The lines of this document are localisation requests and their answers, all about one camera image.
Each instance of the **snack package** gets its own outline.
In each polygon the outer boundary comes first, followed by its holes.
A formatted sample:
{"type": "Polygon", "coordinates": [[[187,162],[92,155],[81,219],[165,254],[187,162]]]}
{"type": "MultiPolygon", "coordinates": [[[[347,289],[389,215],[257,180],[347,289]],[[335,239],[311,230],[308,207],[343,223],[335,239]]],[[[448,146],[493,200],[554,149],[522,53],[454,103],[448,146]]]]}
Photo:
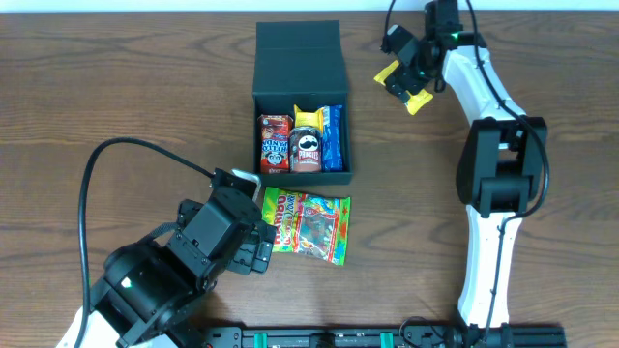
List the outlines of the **snack package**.
{"type": "Polygon", "coordinates": [[[258,118],[262,133],[260,172],[265,174],[287,173],[288,135],[292,119],[288,115],[262,115],[258,118]]]}
{"type": "Polygon", "coordinates": [[[322,118],[322,108],[316,112],[303,112],[299,106],[294,105],[294,127],[314,127],[322,134],[322,118]]]}
{"type": "Polygon", "coordinates": [[[277,227],[274,252],[312,255],[343,266],[348,243],[350,198],[266,188],[262,219],[277,227]]]}
{"type": "Polygon", "coordinates": [[[339,145],[339,120],[341,119],[341,105],[325,106],[322,108],[322,171],[334,172],[343,170],[341,147],[339,145]]]}
{"type": "Polygon", "coordinates": [[[290,172],[320,171],[320,131],[314,127],[297,127],[290,133],[290,172]]]}

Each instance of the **wood grain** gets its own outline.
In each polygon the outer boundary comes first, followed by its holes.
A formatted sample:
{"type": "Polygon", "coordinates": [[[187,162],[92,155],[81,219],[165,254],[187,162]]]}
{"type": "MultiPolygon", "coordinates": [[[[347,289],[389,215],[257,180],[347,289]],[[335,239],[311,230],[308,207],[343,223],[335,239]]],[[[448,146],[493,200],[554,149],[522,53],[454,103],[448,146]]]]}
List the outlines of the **wood grain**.
{"type": "MultiPolygon", "coordinates": [[[[352,197],[346,266],[278,254],[266,275],[222,275],[196,321],[450,317],[466,262],[454,181],[467,125],[452,91],[410,117],[372,81],[393,60],[378,50],[384,14],[4,14],[0,346],[54,346],[80,307],[76,203],[95,146],[132,135],[207,168],[251,169],[255,23],[321,19],[341,22],[356,174],[346,187],[306,189],[352,197]]],[[[393,21],[423,28],[421,13],[393,21]]],[[[511,320],[561,323],[572,347],[619,346],[617,16],[500,12],[479,22],[511,96],[549,125],[552,187],[517,237],[511,320]]],[[[113,249],[209,192],[169,159],[110,148],[89,201],[93,277],[113,249]]]]}

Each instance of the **yellow snack package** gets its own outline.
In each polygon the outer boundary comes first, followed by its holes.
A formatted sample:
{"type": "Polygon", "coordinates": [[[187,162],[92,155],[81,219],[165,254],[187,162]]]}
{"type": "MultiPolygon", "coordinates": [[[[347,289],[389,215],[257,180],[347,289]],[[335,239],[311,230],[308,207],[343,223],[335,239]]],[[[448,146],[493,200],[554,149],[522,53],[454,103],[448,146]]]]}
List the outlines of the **yellow snack package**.
{"type": "Polygon", "coordinates": [[[304,112],[294,105],[294,127],[314,127],[322,134],[323,119],[322,107],[316,112],[304,112]]]}

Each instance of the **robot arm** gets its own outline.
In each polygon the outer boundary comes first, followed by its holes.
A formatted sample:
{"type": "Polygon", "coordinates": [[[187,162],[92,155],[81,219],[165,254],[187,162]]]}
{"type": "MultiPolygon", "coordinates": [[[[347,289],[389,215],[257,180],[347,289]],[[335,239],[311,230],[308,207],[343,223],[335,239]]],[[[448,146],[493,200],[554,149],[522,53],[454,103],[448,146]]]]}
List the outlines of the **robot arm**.
{"type": "MultiPolygon", "coordinates": [[[[267,270],[276,231],[252,201],[257,176],[216,169],[205,204],[181,202],[164,246],[162,228],[108,256],[91,288],[81,347],[199,347],[204,337],[186,319],[213,290],[225,270],[248,275],[267,270]]],[[[59,348],[73,347],[81,310],[59,348]]]]}
{"type": "MultiPolygon", "coordinates": [[[[505,219],[524,213],[527,203],[537,195],[542,158],[533,136],[491,93],[478,66],[475,44],[486,75],[505,106],[525,117],[490,64],[484,39],[462,30],[457,1],[432,1],[426,5],[425,14],[426,35],[420,40],[398,25],[387,32],[386,51],[396,54],[398,64],[384,78],[384,84],[387,91],[407,103],[409,110],[409,104],[425,93],[424,87],[432,80],[435,92],[442,92],[447,84],[456,92],[471,127],[456,178],[458,196],[466,205],[469,219],[466,280],[458,311],[467,327],[484,328],[498,275],[490,326],[499,328],[509,322],[507,287],[514,240],[522,219],[511,219],[502,237],[499,226],[505,219]],[[516,153],[516,157],[501,159],[501,151],[516,153]]],[[[526,121],[544,142],[544,120],[528,117],[526,121]]]]}

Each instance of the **blue snack bar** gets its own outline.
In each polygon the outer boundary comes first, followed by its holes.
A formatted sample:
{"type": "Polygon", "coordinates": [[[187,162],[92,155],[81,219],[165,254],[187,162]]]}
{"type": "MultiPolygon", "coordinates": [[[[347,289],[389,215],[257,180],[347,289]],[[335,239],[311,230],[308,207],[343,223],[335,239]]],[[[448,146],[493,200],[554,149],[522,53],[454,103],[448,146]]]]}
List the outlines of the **blue snack bar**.
{"type": "Polygon", "coordinates": [[[341,148],[339,146],[339,120],[341,105],[324,106],[322,134],[322,171],[337,172],[343,170],[341,148]]]}

